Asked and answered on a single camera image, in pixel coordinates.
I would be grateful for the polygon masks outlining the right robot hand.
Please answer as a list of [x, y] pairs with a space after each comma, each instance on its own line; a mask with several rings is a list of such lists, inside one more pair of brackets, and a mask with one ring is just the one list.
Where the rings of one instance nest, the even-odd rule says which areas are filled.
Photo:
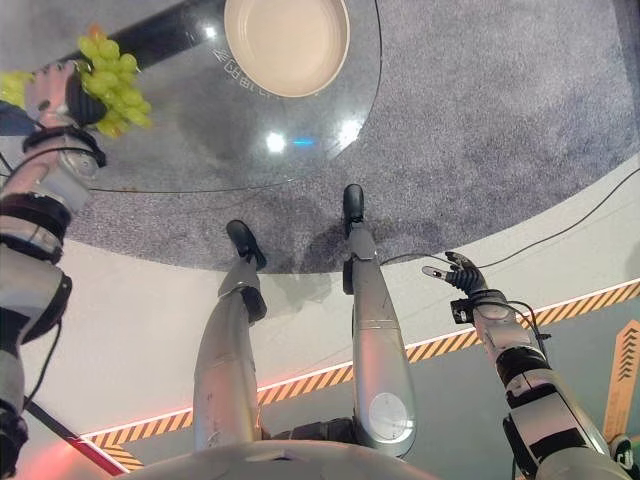
[[428, 277], [448, 283], [467, 296], [472, 296], [477, 292], [488, 289], [483, 274], [470, 259], [453, 251], [447, 251], [445, 256], [449, 262], [449, 269], [447, 271], [424, 266], [421, 269], [422, 273]]

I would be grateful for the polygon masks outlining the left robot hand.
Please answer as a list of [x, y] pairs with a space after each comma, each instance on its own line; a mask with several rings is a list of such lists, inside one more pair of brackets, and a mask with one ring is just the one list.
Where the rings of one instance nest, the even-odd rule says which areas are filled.
[[102, 120], [105, 104], [85, 91], [76, 61], [51, 63], [25, 86], [24, 110], [36, 130], [84, 128]]

